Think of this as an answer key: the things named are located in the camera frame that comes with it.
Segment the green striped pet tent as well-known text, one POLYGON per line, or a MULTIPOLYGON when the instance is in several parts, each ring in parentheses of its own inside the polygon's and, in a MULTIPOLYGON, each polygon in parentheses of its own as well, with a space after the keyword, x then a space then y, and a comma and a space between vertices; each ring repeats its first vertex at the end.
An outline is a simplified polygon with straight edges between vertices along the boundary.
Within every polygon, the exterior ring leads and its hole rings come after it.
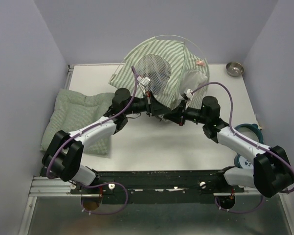
POLYGON ((126 88, 130 94, 142 98, 145 93, 138 86, 137 78, 148 77, 151 81, 145 87, 151 91, 157 101, 170 111, 176 109, 181 101, 186 101, 187 108, 200 109, 206 94, 205 84, 194 87, 195 82, 180 85, 182 65, 173 65, 174 58, 170 54, 173 41, 162 41, 152 37, 133 48, 123 59, 125 62, 118 75, 109 84, 116 89, 126 88), (193 91, 193 99, 185 100, 184 92, 193 91))

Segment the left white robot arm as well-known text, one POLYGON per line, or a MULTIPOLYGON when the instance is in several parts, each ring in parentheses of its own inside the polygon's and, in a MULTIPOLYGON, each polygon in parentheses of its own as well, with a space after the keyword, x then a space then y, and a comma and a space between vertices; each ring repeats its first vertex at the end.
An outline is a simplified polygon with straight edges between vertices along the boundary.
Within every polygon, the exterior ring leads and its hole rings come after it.
POLYGON ((161 116, 169 113, 170 109, 157 101, 151 92, 137 98, 126 88, 117 89, 111 106, 98 121, 77 131, 59 131, 54 135, 42 159, 47 177, 58 177, 64 182, 75 181, 87 193, 96 192, 99 182, 95 171, 81 164, 83 150, 122 130, 128 122, 127 115, 144 112, 161 116))

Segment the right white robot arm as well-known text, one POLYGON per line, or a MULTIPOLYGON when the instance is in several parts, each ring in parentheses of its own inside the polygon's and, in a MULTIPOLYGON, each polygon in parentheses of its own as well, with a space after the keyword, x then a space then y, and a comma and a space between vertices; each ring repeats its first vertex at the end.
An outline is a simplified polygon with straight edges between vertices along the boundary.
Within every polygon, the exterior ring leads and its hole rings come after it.
POLYGON ((215 180, 216 188, 222 192, 232 186, 255 188, 270 198, 294 184, 294 173, 284 149, 269 147, 238 133, 220 118, 220 110, 218 100, 206 96, 200 109, 187 108, 186 102, 182 101, 176 109, 164 115, 165 119, 180 126, 186 121, 202 124, 208 139, 230 148, 252 164, 252 169, 234 166, 224 169, 223 175, 215 180))

